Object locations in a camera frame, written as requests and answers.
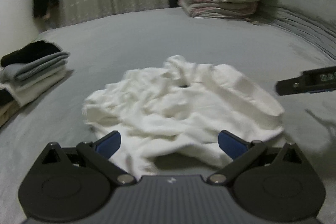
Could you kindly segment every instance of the logo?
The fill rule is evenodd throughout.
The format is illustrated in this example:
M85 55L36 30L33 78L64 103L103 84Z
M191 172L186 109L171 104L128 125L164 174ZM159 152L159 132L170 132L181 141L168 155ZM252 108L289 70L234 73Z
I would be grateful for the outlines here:
M173 184L173 183L175 183L177 181L177 179L176 178L170 178L170 179L167 179L167 182L168 183L170 183L170 184Z

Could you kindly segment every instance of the blue gripper pad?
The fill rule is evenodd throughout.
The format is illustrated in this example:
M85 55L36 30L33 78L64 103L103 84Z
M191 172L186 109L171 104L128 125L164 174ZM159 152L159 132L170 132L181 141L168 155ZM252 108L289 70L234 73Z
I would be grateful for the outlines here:
M118 151L120 144L121 136L118 131L112 131L94 143L95 151L106 159L111 158Z
M230 158L235 160L248 150L249 143L223 130L218 135L218 145Z

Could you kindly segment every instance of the gray comforter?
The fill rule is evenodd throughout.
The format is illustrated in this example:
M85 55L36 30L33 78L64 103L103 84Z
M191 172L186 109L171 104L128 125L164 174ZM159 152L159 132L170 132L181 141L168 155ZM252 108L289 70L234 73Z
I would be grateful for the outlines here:
M261 25L189 18L181 8L173 8L116 15L41 34L38 39L71 52L72 72L0 129L0 223L25 219L17 190L48 142L74 146L95 139L83 123L82 103L93 91L118 82L126 70L160 67L167 57L183 55L191 62L232 65L276 96L276 81L336 65L335 6L327 8L324 0L314 0L306 7L307 1L265 1L260 16L267 24ZM277 99L285 109L285 132L271 143L298 143L327 190L319 219L334 224L336 93ZM156 163L163 174L212 172L179 155L161 157Z

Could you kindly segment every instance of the white wall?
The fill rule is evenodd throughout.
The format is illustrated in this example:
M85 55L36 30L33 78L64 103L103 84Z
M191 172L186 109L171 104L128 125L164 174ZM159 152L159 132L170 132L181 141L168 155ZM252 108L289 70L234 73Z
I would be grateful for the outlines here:
M33 0L0 0L0 58L36 38Z

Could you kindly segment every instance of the black folded clothing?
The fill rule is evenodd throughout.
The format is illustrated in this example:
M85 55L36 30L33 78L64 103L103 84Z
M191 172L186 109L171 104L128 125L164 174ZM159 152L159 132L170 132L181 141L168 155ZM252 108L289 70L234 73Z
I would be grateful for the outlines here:
M44 40L32 42L20 50L11 52L2 57L1 66L5 68L10 64L27 64L60 51L61 49L56 45Z
M13 100L14 98L6 89L0 89L0 107L7 105L9 102Z

